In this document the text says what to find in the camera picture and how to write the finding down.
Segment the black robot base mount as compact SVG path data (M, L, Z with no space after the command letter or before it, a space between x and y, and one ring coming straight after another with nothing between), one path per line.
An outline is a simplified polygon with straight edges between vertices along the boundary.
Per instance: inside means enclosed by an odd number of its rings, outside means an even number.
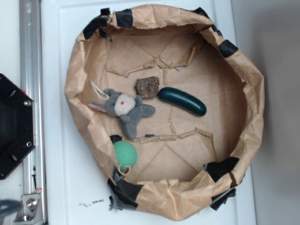
M34 102L0 75L0 179L6 179L35 147Z

